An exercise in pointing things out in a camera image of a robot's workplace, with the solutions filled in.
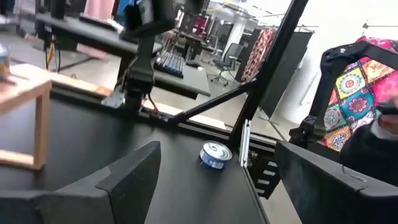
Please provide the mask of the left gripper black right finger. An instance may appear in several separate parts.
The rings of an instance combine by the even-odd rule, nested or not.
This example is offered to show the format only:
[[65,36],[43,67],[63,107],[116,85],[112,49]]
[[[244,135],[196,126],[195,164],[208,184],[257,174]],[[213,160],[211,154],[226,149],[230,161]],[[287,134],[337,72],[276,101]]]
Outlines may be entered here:
[[275,159],[302,224],[398,224],[398,187],[285,141]]

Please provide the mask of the white panel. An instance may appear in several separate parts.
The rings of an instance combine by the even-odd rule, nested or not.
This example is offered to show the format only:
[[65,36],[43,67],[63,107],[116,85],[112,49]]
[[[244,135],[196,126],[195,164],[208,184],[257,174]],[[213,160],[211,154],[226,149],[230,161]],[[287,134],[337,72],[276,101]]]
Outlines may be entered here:
[[280,117],[299,124],[308,115],[320,80],[320,58],[324,50],[323,41],[313,35],[277,105]]

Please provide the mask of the colourful patterned cloth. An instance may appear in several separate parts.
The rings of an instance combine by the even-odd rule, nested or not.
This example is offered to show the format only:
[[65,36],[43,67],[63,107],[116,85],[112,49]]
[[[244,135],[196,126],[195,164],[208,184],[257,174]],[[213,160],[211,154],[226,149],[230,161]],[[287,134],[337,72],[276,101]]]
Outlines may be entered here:
[[341,151],[358,128],[381,114],[377,104],[396,90],[397,70],[369,57],[347,65],[333,87],[324,117],[326,134],[319,143]]

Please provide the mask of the person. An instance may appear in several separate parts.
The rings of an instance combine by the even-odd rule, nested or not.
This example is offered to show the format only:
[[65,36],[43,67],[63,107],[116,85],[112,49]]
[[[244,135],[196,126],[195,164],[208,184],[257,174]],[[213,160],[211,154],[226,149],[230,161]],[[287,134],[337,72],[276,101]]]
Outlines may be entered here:
[[359,127],[340,151],[340,164],[398,187],[398,114]]

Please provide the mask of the silver aluminium extrusion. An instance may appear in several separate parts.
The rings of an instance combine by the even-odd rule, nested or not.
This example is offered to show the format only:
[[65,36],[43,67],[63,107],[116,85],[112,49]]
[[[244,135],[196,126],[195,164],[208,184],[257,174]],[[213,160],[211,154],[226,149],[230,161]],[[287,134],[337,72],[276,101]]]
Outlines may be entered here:
[[246,168],[248,166],[250,135],[251,135],[251,120],[246,119],[243,124],[240,153],[239,153],[239,163],[240,166],[243,168]]

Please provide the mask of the monitor with blue screen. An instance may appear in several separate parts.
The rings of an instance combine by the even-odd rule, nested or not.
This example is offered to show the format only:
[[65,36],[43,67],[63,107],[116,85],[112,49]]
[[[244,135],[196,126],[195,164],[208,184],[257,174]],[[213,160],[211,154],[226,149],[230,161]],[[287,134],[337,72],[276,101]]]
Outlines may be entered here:
[[122,26],[125,25],[125,16],[124,10],[127,5],[139,5],[141,0],[115,0],[114,2],[114,10],[113,10],[113,19],[120,23]]

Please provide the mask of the grey desk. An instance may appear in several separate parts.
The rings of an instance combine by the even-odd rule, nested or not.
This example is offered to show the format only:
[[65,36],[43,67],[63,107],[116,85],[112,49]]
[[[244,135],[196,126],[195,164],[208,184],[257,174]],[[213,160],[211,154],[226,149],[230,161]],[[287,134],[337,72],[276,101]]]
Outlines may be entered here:
[[101,50],[120,59],[131,60],[137,53],[138,45],[119,39],[116,32],[91,26],[73,17],[52,18],[50,14],[36,14],[36,20],[50,27],[53,35],[66,37],[79,44]]
[[194,100],[198,95],[211,96],[206,71],[202,67],[193,68],[185,64],[183,78],[177,78],[154,69],[154,77],[156,87],[178,95]]

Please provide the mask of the blue label tuna can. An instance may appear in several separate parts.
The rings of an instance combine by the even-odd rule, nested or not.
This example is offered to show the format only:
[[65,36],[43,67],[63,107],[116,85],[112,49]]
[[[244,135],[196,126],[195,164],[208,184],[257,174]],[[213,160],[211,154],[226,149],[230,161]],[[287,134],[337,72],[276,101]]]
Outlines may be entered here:
[[233,158],[227,146],[217,141],[205,141],[200,149],[202,163],[213,169],[223,170]]

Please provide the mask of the red patterned hanging cloth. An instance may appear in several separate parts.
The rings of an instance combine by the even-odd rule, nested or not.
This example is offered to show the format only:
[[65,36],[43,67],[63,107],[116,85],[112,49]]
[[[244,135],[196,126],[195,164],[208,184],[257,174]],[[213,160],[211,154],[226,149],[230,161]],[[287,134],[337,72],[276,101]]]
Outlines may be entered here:
[[260,30],[243,70],[241,82],[248,82],[260,69],[277,33],[275,28]]

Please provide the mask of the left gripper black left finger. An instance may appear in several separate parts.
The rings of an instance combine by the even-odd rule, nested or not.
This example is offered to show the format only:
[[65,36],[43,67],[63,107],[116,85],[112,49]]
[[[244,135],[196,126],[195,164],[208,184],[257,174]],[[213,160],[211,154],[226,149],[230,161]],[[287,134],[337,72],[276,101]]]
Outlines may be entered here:
[[0,190],[0,224],[144,224],[160,163],[152,141],[56,191]]

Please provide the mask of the black keyboard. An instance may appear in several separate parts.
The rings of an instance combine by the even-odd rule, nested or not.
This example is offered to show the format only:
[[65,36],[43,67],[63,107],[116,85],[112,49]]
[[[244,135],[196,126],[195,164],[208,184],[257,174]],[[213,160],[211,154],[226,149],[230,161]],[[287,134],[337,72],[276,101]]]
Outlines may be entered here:
[[153,68],[171,76],[183,78],[184,65],[185,61],[183,57],[168,51],[163,51],[156,58]]

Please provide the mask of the pink patterned cloth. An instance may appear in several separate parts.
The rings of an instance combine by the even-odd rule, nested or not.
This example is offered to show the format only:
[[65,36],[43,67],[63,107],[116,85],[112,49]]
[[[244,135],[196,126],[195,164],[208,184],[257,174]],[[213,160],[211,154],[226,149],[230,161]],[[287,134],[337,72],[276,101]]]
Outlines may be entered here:
[[[86,0],[83,14],[88,17],[107,21],[112,17],[114,2],[115,0]],[[76,49],[80,53],[87,54],[90,57],[98,59],[103,59],[107,55],[106,52],[83,44],[78,44]]]

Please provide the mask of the black drawer unit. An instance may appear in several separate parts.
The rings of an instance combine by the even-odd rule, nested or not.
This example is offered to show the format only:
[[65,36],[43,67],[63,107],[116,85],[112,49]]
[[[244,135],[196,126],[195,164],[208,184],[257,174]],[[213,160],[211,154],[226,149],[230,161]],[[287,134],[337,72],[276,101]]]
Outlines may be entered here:
[[257,194],[269,199],[277,187],[280,176],[277,163],[273,156],[249,151],[248,171],[254,183]]

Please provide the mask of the black partition panel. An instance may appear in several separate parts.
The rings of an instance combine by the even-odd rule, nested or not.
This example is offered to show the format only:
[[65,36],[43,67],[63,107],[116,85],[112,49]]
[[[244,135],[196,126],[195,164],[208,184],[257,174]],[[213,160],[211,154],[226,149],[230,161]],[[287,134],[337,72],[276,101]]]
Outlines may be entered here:
[[307,51],[307,45],[312,35],[312,32],[293,33],[259,105],[268,118],[274,114],[285,89]]

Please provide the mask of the wooden slatted shelf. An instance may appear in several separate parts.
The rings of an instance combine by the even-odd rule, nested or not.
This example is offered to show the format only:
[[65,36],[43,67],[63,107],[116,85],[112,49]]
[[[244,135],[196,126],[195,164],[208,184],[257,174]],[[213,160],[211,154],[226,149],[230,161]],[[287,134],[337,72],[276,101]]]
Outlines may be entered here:
[[35,100],[34,153],[0,149],[0,164],[40,170],[47,159],[47,135],[52,79],[49,71],[30,65],[12,65],[0,81],[0,114]]

